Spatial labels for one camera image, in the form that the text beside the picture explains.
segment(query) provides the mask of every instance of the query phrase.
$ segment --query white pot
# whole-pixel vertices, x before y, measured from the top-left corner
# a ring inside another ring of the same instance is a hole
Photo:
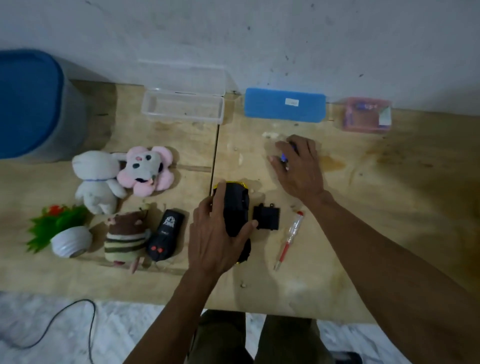
[[[75,258],[92,244],[92,234],[86,226],[75,226],[59,232],[51,240],[53,252],[62,258]]]

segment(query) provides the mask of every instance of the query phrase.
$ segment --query plush toy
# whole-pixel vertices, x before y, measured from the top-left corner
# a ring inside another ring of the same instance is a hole
[[[150,237],[145,224],[148,207],[145,204],[139,211],[116,214],[107,220],[105,259],[117,266],[130,263],[132,273],[136,271],[140,257],[144,256],[145,242]]]
[[[125,153],[107,153],[90,150],[73,157],[73,171],[83,182],[78,186],[75,198],[92,214],[113,214],[117,209],[117,197],[125,198],[127,192],[115,179],[120,171],[120,160]]]
[[[118,173],[117,180],[123,187],[133,188],[135,196],[150,196],[172,185],[174,176],[168,170],[172,161],[172,152],[164,146],[152,150],[134,146],[127,152],[127,165]]]

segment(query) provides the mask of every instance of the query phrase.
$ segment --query forearm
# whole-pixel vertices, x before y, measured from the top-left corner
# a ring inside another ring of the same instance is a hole
[[[125,363],[183,364],[205,302],[216,281],[187,270],[172,298]]]
[[[448,351],[479,340],[479,305],[448,276],[361,221],[328,192],[306,203],[365,305],[409,359],[426,359],[426,350],[418,348],[423,342],[424,348],[437,348],[440,362],[455,362]]]

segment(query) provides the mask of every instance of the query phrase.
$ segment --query wooden table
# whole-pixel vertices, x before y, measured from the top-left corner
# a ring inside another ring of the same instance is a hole
[[[192,213],[210,191],[214,160],[213,182],[242,180],[250,188],[251,207],[264,202],[281,208],[280,230],[254,233],[249,260],[222,276],[207,307],[373,322],[311,214],[305,214],[281,269],[273,271],[285,229],[302,206],[280,189],[266,156],[276,152],[275,139],[293,133],[317,141],[326,184],[343,206],[480,298],[480,118],[395,110],[393,130],[381,136],[341,131],[341,107],[330,105],[329,120],[320,124],[248,119],[242,97],[231,97],[218,128],[149,121],[140,113],[142,87],[75,85],[89,103],[86,149],[163,145],[174,152],[173,188],[145,199],[156,205],[149,215],[152,227],[166,208]],[[0,290],[156,304],[169,300],[188,267],[188,232],[174,257],[144,263],[134,275],[103,258],[103,216],[91,223],[92,253],[77,259],[57,258],[50,248],[26,253],[28,220],[44,206],[72,204],[80,180],[70,162],[2,161],[0,166]],[[141,202],[130,196],[121,211]]]

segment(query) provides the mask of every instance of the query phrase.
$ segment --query person's left hand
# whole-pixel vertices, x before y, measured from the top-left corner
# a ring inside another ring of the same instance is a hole
[[[215,196],[205,198],[193,212],[188,246],[189,268],[218,279],[238,261],[245,242],[258,226],[256,220],[248,221],[239,234],[231,238],[227,234],[223,218],[225,189],[218,184]]]

